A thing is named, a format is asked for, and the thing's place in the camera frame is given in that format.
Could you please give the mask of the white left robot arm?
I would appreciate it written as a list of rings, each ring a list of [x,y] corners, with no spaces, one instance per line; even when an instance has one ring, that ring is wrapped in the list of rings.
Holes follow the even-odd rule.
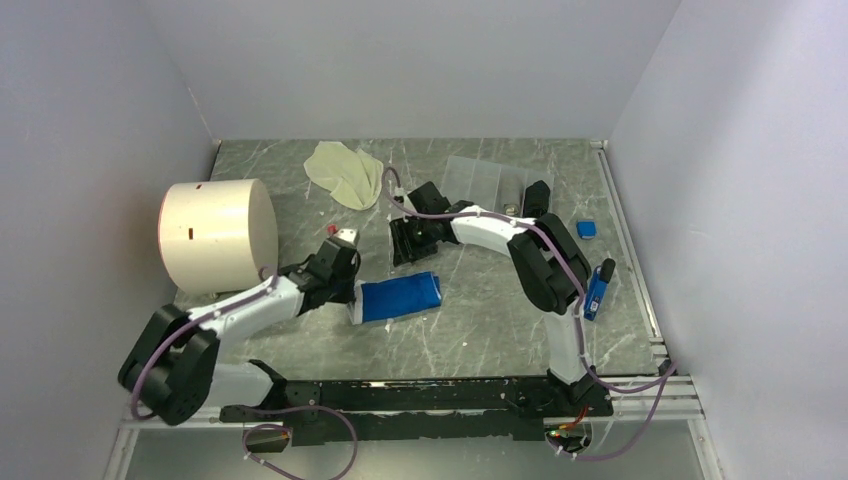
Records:
[[[242,293],[189,310],[156,310],[118,373],[132,417],[176,426],[203,407],[220,407],[272,420],[294,406],[287,379],[266,363],[218,357],[275,324],[353,301],[358,243],[358,231],[342,229],[299,264],[261,268],[259,284]]]

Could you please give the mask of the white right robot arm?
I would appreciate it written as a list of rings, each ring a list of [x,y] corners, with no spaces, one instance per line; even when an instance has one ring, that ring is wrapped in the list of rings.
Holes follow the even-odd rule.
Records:
[[[427,182],[388,198],[402,212],[391,221],[393,259],[411,263],[439,243],[481,247],[508,257],[528,301],[547,330],[546,383],[552,407],[564,415],[612,413],[610,390],[597,377],[583,333],[583,311],[592,269],[559,217],[515,218],[468,201],[450,203]]]

